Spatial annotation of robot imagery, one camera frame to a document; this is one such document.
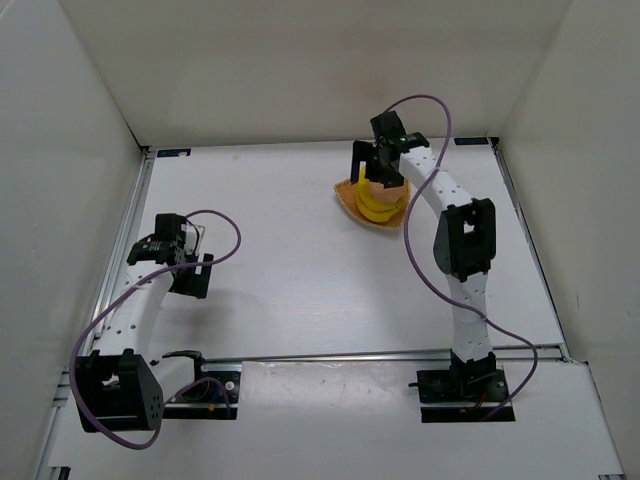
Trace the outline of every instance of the black clamp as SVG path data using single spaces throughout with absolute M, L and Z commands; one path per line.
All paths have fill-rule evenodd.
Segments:
M 195 254 L 185 253 L 187 240 L 188 220 L 175 213 L 161 213 L 156 215 L 154 233 L 136 242 L 127 257 L 129 265 L 135 265 L 141 261 L 154 261 L 158 264 L 169 266 L 183 263 L 197 262 Z M 206 253 L 204 262 L 211 262 L 213 255 Z M 202 267 L 200 273 L 196 273 L 196 267 L 183 268 L 172 272 L 173 284 L 170 292 L 187 295 L 195 298 L 206 298 L 211 279 L 211 266 Z
M 420 133 L 407 134 L 394 111 L 385 112 L 371 119 L 375 143 L 356 140 L 351 156 L 351 183 L 356 183 L 360 164 L 364 163 L 365 178 L 382 183 L 385 188 L 404 185 L 400 175 L 400 154 L 415 147 L 428 147 L 429 141 Z

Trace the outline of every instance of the white enclosure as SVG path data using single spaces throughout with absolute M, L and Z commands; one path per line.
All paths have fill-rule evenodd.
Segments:
M 472 466 L 467 460 L 448 456 L 449 449 L 409 458 L 413 447 L 406 447 L 389 454 L 387 462 L 377 458 L 371 471 L 354 467 L 351 477 L 345 474 L 349 447 L 357 459 L 375 456 L 380 447 L 401 446 L 402 435 L 389 434 L 395 427 L 416 441 L 428 437 L 436 447 L 473 451 L 478 461 L 509 450 L 512 460 L 483 470 L 487 478 L 524 478 L 526 473 L 595 480 L 621 473 L 608 426 L 627 478 L 640 478 L 639 49 L 640 4 L 634 0 L 0 0 L 0 372 L 5 387 L 0 477 L 37 473 L 38 480 L 48 479 L 49 465 L 73 465 L 72 480 L 139 478 L 149 471 L 139 459 L 147 458 L 158 475 L 174 478 L 187 462 L 196 478 L 209 472 L 206 465 L 214 456 L 200 447 L 172 445 L 189 444 L 193 435 L 207 442 L 196 442 L 200 446 L 212 443 L 220 429 L 237 436 L 252 455 L 243 462 L 243 451 L 234 450 L 233 442 L 218 452 L 236 455 L 246 478 L 258 471 L 265 478 L 307 473 L 295 462 L 285 470 L 270 463 L 284 455 L 263 447 L 271 435 L 289 442 L 321 478 L 372 479 L 382 471 L 389 478 L 397 472 L 393 465 L 418 478 L 427 461 L 441 462 L 434 478 L 476 473 L 465 470 Z M 413 93 L 444 98 L 456 135 L 500 137 L 499 160 L 490 146 L 468 147 L 476 149 L 473 155 L 454 147 L 445 162 L 451 162 L 465 188 L 495 198 L 500 233 L 508 239 L 499 246 L 492 271 L 489 288 L 496 290 L 490 292 L 495 296 L 489 311 L 499 323 L 531 337 L 545 355 L 530 390 L 514 402 L 517 422 L 486 427 L 488 436 L 503 432 L 501 441 L 478 449 L 480 440 L 473 439 L 479 431 L 458 426 L 422 437 L 423 430 L 411 423 L 415 399 L 402 390 L 415 370 L 409 357 L 397 365 L 336 367 L 333 374 L 347 375 L 350 382 L 340 387 L 336 380 L 326 398 L 338 396 L 337 404 L 344 406 L 347 392 L 347 400 L 363 411 L 366 400 L 349 388 L 366 383 L 373 371 L 368 368 L 380 368 L 375 372 L 383 377 L 384 372 L 402 375 L 401 383 L 384 385 L 388 396 L 381 397 L 396 405 L 397 415 L 350 418 L 353 425 L 336 422 L 335 410 L 326 405 L 314 405 L 317 416 L 309 419 L 307 397 L 295 395 L 291 398 L 298 400 L 289 407 L 299 417 L 298 426 L 275 427 L 282 420 L 282 400 L 270 396 L 275 390 L 264 377 L 285 378 L 300 393 L 296 389 L 311 378 L 308 371 L 322 375 L 319 365 L 301 372 L 294 366 L 245 363 L 248 390 L 240 410 L 245 413 L 236 427 L 168 422 L 151 452 L 118 450 L 99 436 L 87 440 L 73 401 L 62 415 L 58 408 L 64 402 L 56 400 L 59 414 L 51 413 L 73 339 L 96 304 L 104 307 L 123 286 L 117 267 L 124 240 L 131 243 L 139 232 L 146 233 L 153 216 L 167 210 L 220 208 L 246 224 L 254 207 L 234 195 L 249 190 L 260 194 L 263 203 L 255 208 L 264 211 L 246 227 L 244 250 L 219 267 L 218 290 L 211 287 L 211 298 L 197 308 L 188 300 L 167 298 L 152 350 L 195 345 L 211 358 L 239 360 L 409 350 L 442 358 L 451 333 L 450 325 L 440 325 L 448 321 L 448 307 L 422 297 L 399 237 L 365 235 L 332 198 L 333 183 L 347 176 L 349 163 L 348 144 L 337 141 L 369 137 L 369 119 Z M 399 113 L 408 130 L 430 139 L 444 134 L 441 111 L 427 102 L 405 104 Z M 152 153 L 142 155 L 136 141 L 152 146 Z M 206 148 L 194 148 L 182 163 L 154 160 L 153 152 L 163 146 Z M 318 161 L 322 168 L 315 171 Z M 311 179 L 310 172 L 319 182 L 315 186 L 301 183 Z M 176 176 L 180 180 L 173 189 Z M 276 185 L 281 178 L 284 187 Z M 296 203 L 310 194 L 319 200 Z M 282 198 L 290 205 L 285 213 L 304 227 L 296 241 L 311 244 L 317 254 L 330 254 L 331 245 L 342 253 L 327 261 L 315 258 L 298 271 L 298 244 L 286 244 L 292 222 L 269 216 L 270 205 Z M 304 215 L 314 208 L 321 228 Z M 427 245 L 421 262 L 434 274 L 428 250 L 435 218 L 422 208 L 412 229 Z M 272 234 L 261 236 L 261 227 L 272 228 Z M 315 228 L 331 232 L 333 243 L 321 244 Z M 219 253 L 228 246 L 231 240 L 223 232 L 215 222 L 208 228 L 210 250 Z M 355 249 L 348 250 L 352 241 L 376 252 L 387 274 L 367 289 L 361 286 L 372 272 L 344 253 L 354 254 Z M 265 246 L 269 257 L 261 260 Z M 395 250 L 385 264 L 380 258 L 387 249 Z M 350 268 L 343 269 L 343 263 Z M 264 271 L 256 276 L 260 268 Z M 269 274 L 276 281 L 271 289 L 264 288 Z M 327 285 L 334 277 L 349 289 L 335 287 L 333 304 L 327 295 L 314 301 L 318 288 L 331 293 Z M 407 296 L 378 295 L 388 285 L 402 285 Z M 303 301 L 291 303 L 283 295 L 290 289 Z M 371 308 L 374 297 L 385 300 L 384 308 Z M 340 308 L 351 313 L 348 319 Z M 242 323 L 259 321 L 256 312 L 263 311 L 265 321 L 277 328 L 254 330 Z M 423 311 L 429 313 L 424 325 L 414 321 Z M 396 330 L 387 323 L 390 316 L 398 320 Z M 224 321 L 213 323 L 220 318 Z M 508 375 L 521 378 L 529 353 L 500 335 L 492 340 L 504 348 Z M 567 360 L 566 346 L 589 368 L 558 362 Z M 375 383 L 372 378 L 367 381 Z M 255 394 L 258 388 L 261 395 Z M 261 418 L 264 408 L 271 416 Z M 522 440 L 520 429 L 536 423 L 531 415 L 544 417 L 544 428 Z M 50 425 L 62 440 L 49 435 Z M 334 446 L 328 454 L 335 465 L 325 465 L 313 452 L 330 442 L 309 432 L 320 428 L 328 438 L 338 427 L 353 433 L 344 433 L 344 451 Z M 367 437 L 356 448 L 358 432 Z M 533 457 L 526 456 L 532 451 Z M 405 455 L 409 463 L 401 461 Z M 565 468 L 563 459 L 571 456 L 582 458 Z M 39 464 L 41 457 L 46 460 Z M 532 458 L 542 462 L 540 471 Z M 218 473 L 234 478 L 238 471 Z

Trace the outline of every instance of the black servo bracket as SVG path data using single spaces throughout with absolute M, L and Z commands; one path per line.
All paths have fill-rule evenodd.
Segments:
M 509 396 L 509 387 L 503 370 L 496 369 L 489 377 L 466 389 L 451 370 L 419 370 L 417 382 L 409 387 L 418 388 L 422 423 L 460 423 L 483 421 L 495 406 Z M 505 405 L 492 415 L 489 422 L 515 421 L 513 407 Z

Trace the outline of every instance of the black sticker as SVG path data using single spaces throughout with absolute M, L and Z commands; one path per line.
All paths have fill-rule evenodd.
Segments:
M 486 137 L 456 137 L 453 141 L 456 145 L 489 145 Z
M 156 158 L 188 157 L 189 155 L 191 155 L 190 148 L 176 148 L 173 150 L 158 150 Z

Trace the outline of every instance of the black mounting bracket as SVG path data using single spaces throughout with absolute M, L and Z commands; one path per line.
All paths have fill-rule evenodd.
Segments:
M 78 389 L 89 410 L 112 431 L 156 430 L 162 421 L 162 387 L 141 355 L 126 349 L 122 355 L 100 356 L 95 350 L 78 357 Z M 78 410 L 85 432 L 96 428 Z
M 440 213 L 433 255 L 438 268 L 461 282 L 475 273 L 487 273 L 496 256 L 496 209 L 488 198 L 473 199 Z

